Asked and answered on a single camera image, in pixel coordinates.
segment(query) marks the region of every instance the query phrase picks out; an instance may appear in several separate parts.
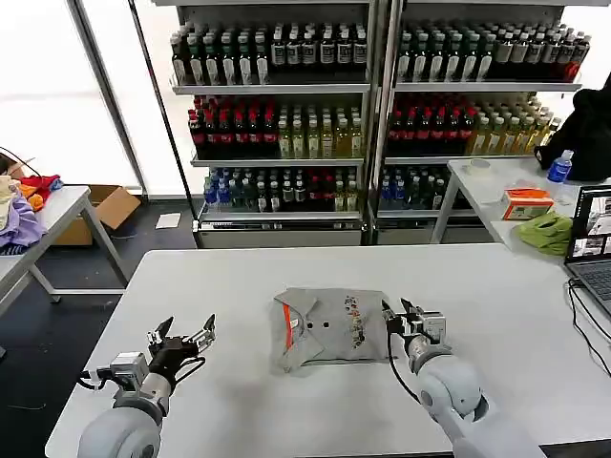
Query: small box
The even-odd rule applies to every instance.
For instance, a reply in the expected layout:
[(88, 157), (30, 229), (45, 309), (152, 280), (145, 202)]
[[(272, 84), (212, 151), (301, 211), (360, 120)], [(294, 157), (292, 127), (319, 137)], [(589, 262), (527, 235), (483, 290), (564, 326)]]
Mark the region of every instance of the small box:
[(533, 219), (554, 205), (547, 191), (536, 188), (507, 189), (501, 199), (503, 219)]

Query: purple cloth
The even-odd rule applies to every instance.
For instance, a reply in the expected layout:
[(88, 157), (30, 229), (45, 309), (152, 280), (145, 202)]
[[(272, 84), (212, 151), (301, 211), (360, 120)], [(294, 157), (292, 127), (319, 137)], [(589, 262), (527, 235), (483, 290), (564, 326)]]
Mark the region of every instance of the purple cloth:
[(7, 225), (0, 231), (0, 247), (8, 243), (28, 247), (40, 241), (46, 233), (30, 203), (21, 194), (13, 197)]

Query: gray floor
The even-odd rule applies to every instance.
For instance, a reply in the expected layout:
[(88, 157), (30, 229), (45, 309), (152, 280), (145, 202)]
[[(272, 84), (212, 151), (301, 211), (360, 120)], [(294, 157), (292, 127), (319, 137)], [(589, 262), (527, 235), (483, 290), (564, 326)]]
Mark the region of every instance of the gray floor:
[[(160, 214), (174, 212), (182, 213), (179, 228), (155, 229)], [(156, 203), (138, 208), (112, 237), (133, 272), (147, 251), (195, 248), (190, 228), (186, 204)], [(56, 287), (121, 287), (96, 247), (53, 248), (38, 266)], [(9, 352), (0, 363), (0, 456), (45, 456), (75, 376), (116, 302), (108, 296), (65, 297), (51, 305), (32, 282), (0, 318), (0, 345)]]

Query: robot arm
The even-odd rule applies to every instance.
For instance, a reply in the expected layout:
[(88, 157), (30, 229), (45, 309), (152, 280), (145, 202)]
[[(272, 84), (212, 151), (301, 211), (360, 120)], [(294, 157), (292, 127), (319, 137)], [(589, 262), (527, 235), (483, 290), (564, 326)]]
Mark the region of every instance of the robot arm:
[[(121, 353), (109, 367), (84, 372), (81, 378), (107, 380), (119, 385), (113, 408), (87, 425), (78, 443), (78, 458), (155, 458), (159, 452), (161, 423), (170, 410), (176, 385), (199, 369), (200, 354), (216, 339), (214, 315), (191, 337), (166, 337), (172, 318), (148, 334), (152, 361), (142, 353)], [(177, 378), (190, 364), (198, 364)]]
[(482, 390), (470, 364), (444, 345), (445, 318), (402, 300), (406, 314), (384, 304), (389, 332), (405, 341), (422, 407), (442, 427), (456, 458), (544, 458), (528, 433)]

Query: backpack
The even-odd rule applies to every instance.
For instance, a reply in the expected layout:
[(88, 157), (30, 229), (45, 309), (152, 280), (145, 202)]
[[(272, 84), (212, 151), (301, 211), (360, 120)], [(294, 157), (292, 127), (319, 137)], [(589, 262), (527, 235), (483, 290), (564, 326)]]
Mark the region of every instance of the backpack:
[(603, 181), (611, 177), (611, 87), (584, 89), (573, 97), (575, 110), (545, 146), (535, 148), (547, 170), (564, 150), (573, 150), (568, 179)]

